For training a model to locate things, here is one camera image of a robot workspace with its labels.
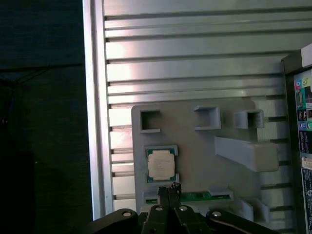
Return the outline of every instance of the silver metal frame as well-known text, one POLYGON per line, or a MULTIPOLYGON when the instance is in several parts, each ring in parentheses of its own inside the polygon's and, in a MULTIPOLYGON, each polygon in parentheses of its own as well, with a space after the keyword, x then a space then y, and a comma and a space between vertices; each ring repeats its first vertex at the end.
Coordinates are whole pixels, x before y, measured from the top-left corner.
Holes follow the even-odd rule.
POLYGON ((93 219, 113 211, 102 0, 83 0, 93 219))

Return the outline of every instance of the sticker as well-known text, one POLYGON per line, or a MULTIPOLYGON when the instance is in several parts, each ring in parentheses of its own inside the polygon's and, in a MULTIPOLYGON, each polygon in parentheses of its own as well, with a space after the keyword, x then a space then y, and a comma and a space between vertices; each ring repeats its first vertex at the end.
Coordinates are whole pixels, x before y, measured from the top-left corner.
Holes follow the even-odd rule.
POLYGON ((307 228, 307 233, 312 234, 312 171, 311 170, 302 169, 302 182, 303 182, 303 191, 304 191, 304 199, 305 199, 304 201, 305 201, 305 211, 306 211, 306 228, 307 228))
POLYGON ((301 159, 301 162, 302 162, 302 168, 312 170, 312 159, 311 158, 303 157, 301 159))

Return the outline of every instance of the green circuit board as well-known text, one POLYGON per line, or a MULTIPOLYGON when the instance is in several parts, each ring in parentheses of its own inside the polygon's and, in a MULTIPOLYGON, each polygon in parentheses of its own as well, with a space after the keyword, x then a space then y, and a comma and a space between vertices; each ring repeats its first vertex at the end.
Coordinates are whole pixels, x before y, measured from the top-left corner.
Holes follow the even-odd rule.
MULTIPOLYGON (((227 200, 227 199, 231 199, 229 195, 212 196, 208 191, 181 194, 181 202, 212 201, 212 200, 227 200)), ((157 199, 148 199, 145 202, 147 204, 157 204, 157 199)))

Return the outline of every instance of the white label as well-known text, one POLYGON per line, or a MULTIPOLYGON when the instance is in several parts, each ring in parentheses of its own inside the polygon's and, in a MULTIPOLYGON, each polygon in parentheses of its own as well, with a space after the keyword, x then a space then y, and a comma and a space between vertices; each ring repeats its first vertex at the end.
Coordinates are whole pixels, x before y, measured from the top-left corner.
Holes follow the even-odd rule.
POLYGON ((311 158, 303 157, 301 159, 301 162, 302 162, 303 168, 312 170, 312 159, 311 158))
POLYGON ((175 175, 175 156, 170 151, 154 151, 148 155, 148 174, 154 180, 168 180, 175 175))

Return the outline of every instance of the colorful label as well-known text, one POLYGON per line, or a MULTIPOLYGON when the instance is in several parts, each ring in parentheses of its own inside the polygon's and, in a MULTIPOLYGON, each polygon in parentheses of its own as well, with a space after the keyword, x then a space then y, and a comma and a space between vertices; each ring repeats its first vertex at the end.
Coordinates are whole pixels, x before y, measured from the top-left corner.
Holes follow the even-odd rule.
POLYGON ((312 234, 312 70, 294 77, 307 233, 312 234))

